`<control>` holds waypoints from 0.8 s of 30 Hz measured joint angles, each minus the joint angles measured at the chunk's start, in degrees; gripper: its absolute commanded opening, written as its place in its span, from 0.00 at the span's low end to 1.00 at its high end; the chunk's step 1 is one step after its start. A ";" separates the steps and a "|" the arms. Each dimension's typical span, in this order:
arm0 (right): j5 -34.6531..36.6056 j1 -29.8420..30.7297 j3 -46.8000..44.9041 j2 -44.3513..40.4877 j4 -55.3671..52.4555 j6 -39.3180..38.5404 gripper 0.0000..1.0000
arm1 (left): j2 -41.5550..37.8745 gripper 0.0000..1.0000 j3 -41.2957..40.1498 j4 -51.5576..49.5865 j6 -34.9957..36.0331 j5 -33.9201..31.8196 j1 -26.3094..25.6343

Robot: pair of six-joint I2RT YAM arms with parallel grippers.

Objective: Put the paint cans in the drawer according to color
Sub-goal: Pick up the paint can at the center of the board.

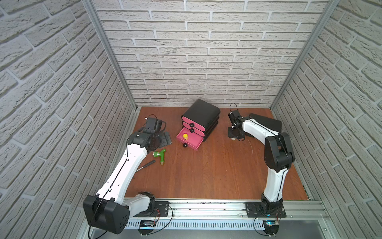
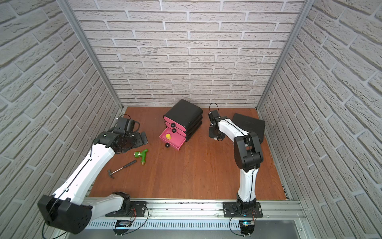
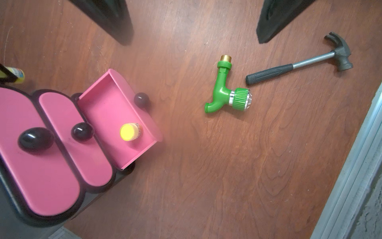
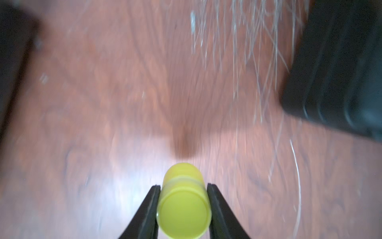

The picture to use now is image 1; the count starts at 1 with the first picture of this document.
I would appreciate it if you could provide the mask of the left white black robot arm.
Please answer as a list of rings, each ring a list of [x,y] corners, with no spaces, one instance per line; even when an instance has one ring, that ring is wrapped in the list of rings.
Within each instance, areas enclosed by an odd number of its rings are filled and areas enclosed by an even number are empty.
[[[90,228],[120,234],[134,216],[153,217],[143,227],[155,227],[160,217],[168,215],[169,203],[156,202],[149,192],[139,192],[124,200],[125,192],[140,163],[151,151],[172,143],[168,132],[148,134],[135,132],[126,140],[124,155],[113,173],[95,195],[88,195],[83,209]]]

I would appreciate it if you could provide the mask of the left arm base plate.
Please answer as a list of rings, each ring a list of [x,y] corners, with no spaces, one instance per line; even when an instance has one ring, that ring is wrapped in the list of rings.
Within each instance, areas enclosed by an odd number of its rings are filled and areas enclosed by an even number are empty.
[[[156,201],[152,211],[141,213],[143,217],[168,217],[170,211],[169,201]]]

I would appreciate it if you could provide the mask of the black pink drawer cabinet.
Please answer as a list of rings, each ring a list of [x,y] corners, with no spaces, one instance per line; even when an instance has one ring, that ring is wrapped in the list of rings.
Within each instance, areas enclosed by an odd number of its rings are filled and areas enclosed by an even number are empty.
[[[184,148],[198,150],[218,125],[220,109],[208,102],[197,99],[181,116],[183,128],[176,139]]]

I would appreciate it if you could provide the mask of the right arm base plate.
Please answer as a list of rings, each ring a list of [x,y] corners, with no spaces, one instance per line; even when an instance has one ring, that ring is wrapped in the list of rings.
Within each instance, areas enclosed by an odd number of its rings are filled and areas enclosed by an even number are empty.
[[[282,202],[266,203],[265,201],[245,202],[248,218],[286,218],[286,211]]]

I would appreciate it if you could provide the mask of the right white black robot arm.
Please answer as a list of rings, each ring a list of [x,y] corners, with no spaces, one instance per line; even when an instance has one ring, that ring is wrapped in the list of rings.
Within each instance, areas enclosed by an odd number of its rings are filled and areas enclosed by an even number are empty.
[[[264,161],[268,167],[267,183],[261,196],[260,212],[269,214],[283,205],[286,175],[295,160],[290,136],[282,132],[279,120],[250,114],[243,117],[232,111],[228,114],[231,126],[228,137],[244,140],[254,137],[264,145]]]

